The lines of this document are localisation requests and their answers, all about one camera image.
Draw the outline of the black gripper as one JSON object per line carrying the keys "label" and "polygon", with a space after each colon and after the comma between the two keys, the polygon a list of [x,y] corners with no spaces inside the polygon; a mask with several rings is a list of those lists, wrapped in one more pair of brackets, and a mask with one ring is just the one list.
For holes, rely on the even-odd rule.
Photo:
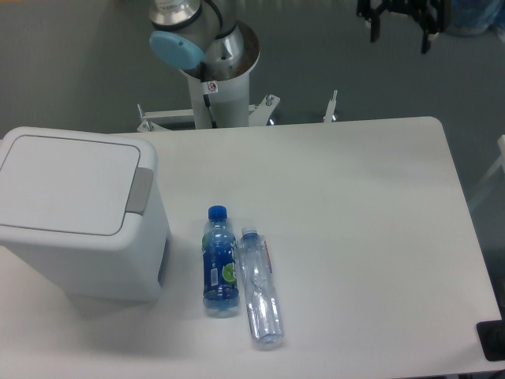
{"label": "black gripper", "polygon": [[421,53],[427,54],[440,28],[451,24],[451,2],[442,0],[358,1],[356,14],[370,23],[370,41],[380,37],[380,15],[388,11],[412,17],[423,31]]}

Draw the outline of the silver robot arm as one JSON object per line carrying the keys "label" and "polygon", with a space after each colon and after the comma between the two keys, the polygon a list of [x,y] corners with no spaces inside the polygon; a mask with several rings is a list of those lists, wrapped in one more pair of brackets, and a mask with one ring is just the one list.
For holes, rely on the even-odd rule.
{"label": "silver robot arm", "polygon": [[[372,43],[380,37],[380,16],[386,11],[419,25],[422,54],[451,23],[450,1],[358,1],[356,15],[369,24]],[[259,59],[258,39],[237,19],[235,1],[151,1],[149,19],[155,56],[199,82],[235,79]]]}

